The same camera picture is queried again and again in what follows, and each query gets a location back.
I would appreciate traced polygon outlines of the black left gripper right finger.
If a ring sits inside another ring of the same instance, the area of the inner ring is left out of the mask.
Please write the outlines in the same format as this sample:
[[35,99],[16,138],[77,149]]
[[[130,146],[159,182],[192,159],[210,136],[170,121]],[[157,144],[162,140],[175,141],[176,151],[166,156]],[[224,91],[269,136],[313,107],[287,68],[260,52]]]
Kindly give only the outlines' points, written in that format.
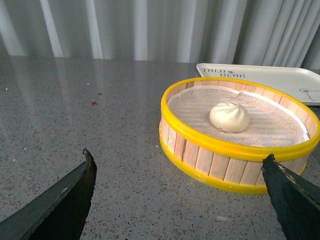
[[320,238],[320,188],[276,161],[262,161],[262,175],[277,220],[288,240]]

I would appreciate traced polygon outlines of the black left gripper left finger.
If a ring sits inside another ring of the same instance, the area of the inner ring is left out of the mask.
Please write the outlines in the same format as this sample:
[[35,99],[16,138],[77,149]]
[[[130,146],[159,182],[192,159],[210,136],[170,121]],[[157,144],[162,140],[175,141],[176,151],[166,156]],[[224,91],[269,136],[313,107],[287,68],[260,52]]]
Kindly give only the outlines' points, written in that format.
[[2,240],[78,240],[91,208],[97,165],[84,148],[85,161],[0,223]]

